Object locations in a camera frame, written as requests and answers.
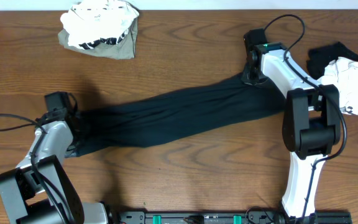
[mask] black sock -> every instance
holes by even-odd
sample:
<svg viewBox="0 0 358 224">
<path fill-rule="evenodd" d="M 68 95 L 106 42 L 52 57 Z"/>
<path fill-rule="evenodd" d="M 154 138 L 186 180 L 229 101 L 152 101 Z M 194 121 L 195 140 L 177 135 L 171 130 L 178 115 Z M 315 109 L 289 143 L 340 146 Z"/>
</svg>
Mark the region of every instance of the black sock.
<svg viewBox="0 0 358 224">
<path fill-rule="evenodd" d="M 340 42 L 309 50 L 310 60 L 306 62 L 309 75 L 315 80 L 319 79 L 324 75 L 327 65 L 331 61 L 337 60 L 338 57 L 345 57 L 358 62 L 358 55 Z"/>
</svg>

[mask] green connector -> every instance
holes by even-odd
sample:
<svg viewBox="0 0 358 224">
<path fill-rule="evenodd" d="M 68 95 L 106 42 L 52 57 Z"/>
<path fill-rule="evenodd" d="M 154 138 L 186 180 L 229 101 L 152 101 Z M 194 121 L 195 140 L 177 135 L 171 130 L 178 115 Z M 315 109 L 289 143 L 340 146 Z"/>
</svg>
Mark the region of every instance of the green connector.
<svg viewBox="0 0 358 224">
<path fill-rule="evenodd" d="M 241 216 L 240 215 L 234 215 L 233 220 L 234 220 L 233 224 L 241 224 Z"/>
<path fill-rule="evenodd" d="M 161 224 L 161 215 L 154 215 L 153 216 L 153 224 Z"/>
</svg>

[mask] dark green cloth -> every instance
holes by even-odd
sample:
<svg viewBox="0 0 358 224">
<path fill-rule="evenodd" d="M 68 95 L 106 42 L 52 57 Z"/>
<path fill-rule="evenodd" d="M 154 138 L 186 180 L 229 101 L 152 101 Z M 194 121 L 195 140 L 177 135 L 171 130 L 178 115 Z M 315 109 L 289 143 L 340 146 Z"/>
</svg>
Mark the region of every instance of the dark green cloth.
<svg viewBox="0 0 358 224">
<path fill-rule="evenodd" d="M 165 144 L 283 110 L 285 98 L 273 84 L 271 88 L 246 85 L 241 75 L 210 86 L 82 112 L 81 118 L 88 125 L 89 133 L 71 156 L 82 156 L 109 146 Z"/>
</svg>

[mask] crumpled cloth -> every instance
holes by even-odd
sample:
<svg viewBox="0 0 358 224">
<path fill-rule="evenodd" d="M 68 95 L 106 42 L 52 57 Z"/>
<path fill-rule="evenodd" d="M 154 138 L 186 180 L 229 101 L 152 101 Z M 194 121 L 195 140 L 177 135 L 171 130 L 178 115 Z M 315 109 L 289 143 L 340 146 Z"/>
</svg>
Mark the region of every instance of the crumpled cloth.
<svg viewBox="0 0 358 224">
<path fill-rule="evenodd" d="M 60 20 L 69 33 L 68 45 L 82 49 L 81 44 L 124 36 L 139 13 L 127 2 L 84 0 L 73 5 Z"/>
<path fill-rule="evenodd" d="M 132 23 L 129 29 L 129 33 L 125 38 L 116 45 L 109 45 L 100 43 L 93 49 L 83 50 L 74 46 L 68 45 L 69 33 L 66 30 L 62 30 L 58 34 L 59 44 L 69 50 L 74 50 L 79 53 L 92 55 L 95 57 L 106 57 L 113 59 L 131 59 L 135 57 L 135 44 L 137 37 L 137 19 Z"/>
<path fill-rule="evenodd" d="M 343 113 L 358 114 L 358 62 L 339 57 L 329 63 L 318 81 L 323 85 L 336 86 Z"/>
</svg>

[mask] wood grain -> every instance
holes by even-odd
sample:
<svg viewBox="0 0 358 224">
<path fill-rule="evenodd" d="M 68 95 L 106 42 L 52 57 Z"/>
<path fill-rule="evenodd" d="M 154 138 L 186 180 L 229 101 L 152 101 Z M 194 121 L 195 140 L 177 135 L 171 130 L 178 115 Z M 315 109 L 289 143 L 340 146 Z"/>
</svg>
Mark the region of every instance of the wood grain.
<svg viewBox="0 0 358 224">
<path fill-rule="evenodd" d="M 358 53 L 358 11 L 145 11 L 136 58 L 111 60 L 58 44 L 62 12 L 0 12 L 0 113 L 36 118 L 43 96 L 70 91 L 80 109 L 141 100 L 208 85 L 240 72 L 242 36 L 284 13 L 305 20 L 304 39 L 291 51 L 305 68 L 310 48 L 340 40 Z M 269 27 L 271 41 L 290 45 L 297 21 Z M 288 178 L 282 114 L 233 124 L 161 146 L 109 148 L 65 161 L 83 201 L 150 211 L 246 210 L 277 207 Z M 358 223 L 358 116 L 346 116 L 349 140 L 324 165 L 317 209 L 348 209 Z M 0 127 L 17 121 L 0 119 Z M 31 128 L 0 133 L 0 173 L 13 169 L 33 141 Z M 0 223 L 7 217 L 0 199 Z"/>
</svg>

